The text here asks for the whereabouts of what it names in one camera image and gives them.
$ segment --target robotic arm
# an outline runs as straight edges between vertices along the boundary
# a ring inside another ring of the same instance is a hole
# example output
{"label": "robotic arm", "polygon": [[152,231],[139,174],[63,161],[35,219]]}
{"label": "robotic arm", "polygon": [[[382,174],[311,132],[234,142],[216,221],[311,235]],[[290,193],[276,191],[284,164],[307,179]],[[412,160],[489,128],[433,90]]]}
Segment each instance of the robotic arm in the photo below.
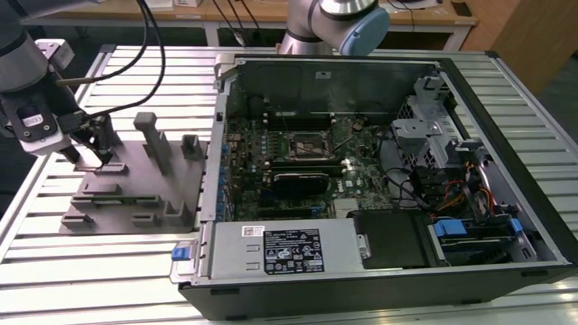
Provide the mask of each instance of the robotic arm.
{"label": "robotic arm", "polygon": [[17,137],[24,151],[35,155],[60,152],[71,163],[80,154],[71,139],[85,145],[103,163],[111,159],[108,142],[100,137],[112,131],[108,117],[83,120],[68,87],[20,22],[100,0],[0,0],[0,104],[9,123],[3,125]]}
{"label": "robotic arm", "polygon": [[282,54],[366,56],[390,27],[378,0],[290,0]]}

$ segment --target cable connector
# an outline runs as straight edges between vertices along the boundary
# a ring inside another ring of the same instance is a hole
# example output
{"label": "cable connector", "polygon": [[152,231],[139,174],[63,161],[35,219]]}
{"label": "cable connector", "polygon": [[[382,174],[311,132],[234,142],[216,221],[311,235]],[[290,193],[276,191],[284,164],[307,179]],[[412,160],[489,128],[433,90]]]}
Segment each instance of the cable connector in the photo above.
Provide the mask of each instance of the cable connector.
{"label": "cable connector", "polygon": [[238,31],[234,31],[234,36],[235,36],[235,40],[239,43],[239,45],[242,47],[247,47],[242,33],[239,33]]}

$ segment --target power supply label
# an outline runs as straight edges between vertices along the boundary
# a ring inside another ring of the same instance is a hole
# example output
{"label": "power supply label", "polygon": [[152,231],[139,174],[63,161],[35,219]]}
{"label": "power supply label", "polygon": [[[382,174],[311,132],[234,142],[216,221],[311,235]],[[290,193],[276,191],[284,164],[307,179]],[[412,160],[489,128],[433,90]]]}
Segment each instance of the power supply label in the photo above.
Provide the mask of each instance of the power supply label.
{"label": "power supply label", "polygon": [[268,275],[324,272],[319,229],[264,232],[263,247]]}

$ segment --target motherboard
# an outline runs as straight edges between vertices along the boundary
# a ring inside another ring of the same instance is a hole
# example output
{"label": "motherboard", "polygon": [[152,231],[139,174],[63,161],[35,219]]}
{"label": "motherboard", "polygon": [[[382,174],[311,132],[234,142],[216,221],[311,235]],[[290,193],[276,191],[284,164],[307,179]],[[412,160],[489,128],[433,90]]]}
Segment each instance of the motherboard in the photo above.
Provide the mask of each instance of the motherboard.
{"label": "motherboard", "polygon": [[356,209],[391,209],[375,158],[378,128],[354,115],[307,121],[230,118],[230,221],[336,218]]}

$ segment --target floor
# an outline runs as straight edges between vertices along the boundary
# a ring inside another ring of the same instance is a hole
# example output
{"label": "floor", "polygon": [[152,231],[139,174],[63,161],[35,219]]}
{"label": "floor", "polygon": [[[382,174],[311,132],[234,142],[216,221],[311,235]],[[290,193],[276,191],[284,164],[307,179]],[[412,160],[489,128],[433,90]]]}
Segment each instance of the floor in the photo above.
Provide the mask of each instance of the floor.
{"label": "floor", "polygon": [[[63,72],[63,76],[81,77],[92,64],[101,44],[142,44],[142,29],[124,28],[89,28],[88,36],[81,38],[73,28],[49,27],[44,30],[35,28],[31,31],[35,38],[64,38],[71,43],[76,57],[71,66]],[[250,45],[274,46],[280,42],[283,31],[275,30],[271,33],[256,34],[254,30]],[[238,46],[232,34],[223,30],[219,34],[223,46]],[[203,30],[199,28],[166,28],[163,29],[163,40],[166,45],[206,46]],[[539,101],[550,114],[561,123],[574,140],[578,140],[578,59],[570,59],[561,70],[550,86],[542,92]],[[19,190],[20,184],[27,176],[28,170],[35,162],[35,157],[21,152],[19,142],[15,139],[4,139],[0,136],[0,157],[9,157],[0,160],[0,217]]]}

